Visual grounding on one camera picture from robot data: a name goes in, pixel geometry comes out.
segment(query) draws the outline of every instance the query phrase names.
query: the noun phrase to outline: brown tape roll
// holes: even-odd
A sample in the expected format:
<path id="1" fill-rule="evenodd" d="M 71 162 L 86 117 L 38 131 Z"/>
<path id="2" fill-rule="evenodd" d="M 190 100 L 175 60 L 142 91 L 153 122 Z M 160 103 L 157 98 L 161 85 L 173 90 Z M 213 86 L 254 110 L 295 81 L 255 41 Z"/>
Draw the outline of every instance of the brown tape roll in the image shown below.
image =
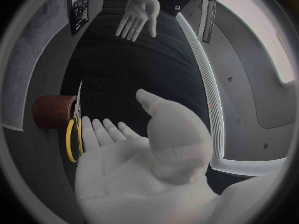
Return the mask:
<path id="1" fill-rule="evenodd" d="M 33 119 L 44 129 L 66 129 L 74 114 L 76 96 L 41 96 L 33 105 Z"/>

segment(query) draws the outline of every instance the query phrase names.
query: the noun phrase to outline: sticker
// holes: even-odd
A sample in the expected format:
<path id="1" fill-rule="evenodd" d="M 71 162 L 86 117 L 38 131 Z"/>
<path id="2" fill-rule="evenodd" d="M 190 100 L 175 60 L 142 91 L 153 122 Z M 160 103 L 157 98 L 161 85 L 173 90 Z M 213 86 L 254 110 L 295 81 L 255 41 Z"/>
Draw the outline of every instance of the sticker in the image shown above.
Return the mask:
<path id="1" fill-rule="evenodd" d="M 89 0 L 71 0 L 71 28 L 76 34 L 89 21 L 88 17 Z"/>

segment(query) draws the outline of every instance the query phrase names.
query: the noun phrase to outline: gray fabric panel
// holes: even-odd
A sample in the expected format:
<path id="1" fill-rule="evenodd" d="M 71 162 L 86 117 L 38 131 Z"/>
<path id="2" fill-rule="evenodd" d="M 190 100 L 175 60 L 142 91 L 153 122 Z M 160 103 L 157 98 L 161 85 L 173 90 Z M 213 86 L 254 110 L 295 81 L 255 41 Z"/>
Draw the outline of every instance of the gray fabric panel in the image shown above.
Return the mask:
<path id="1" fill-rule="evenodd" d="M 11 54 L 2 90 L 2 124 L 23 131 L 27 89 L 49 41 L 68 23 L 67 0 L 49 0 L 32 17 Z"/>

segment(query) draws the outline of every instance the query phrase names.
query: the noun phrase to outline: scissors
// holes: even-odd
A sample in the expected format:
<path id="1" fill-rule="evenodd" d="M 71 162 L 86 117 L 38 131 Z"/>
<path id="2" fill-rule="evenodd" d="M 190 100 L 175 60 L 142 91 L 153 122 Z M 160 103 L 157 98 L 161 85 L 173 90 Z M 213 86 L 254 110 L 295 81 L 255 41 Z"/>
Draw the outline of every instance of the scissors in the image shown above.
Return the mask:
<path id="1" fill-rule="evenodd" d="M 77 101 L 75 104 L 74 116 L 68 123 L 66 129 L 66 151 L 71 162 L 76 163 L 83 154 L 82 146 L 82 122 L 80 107 L 80 92 L 82 81 L 79 86 Z"/>

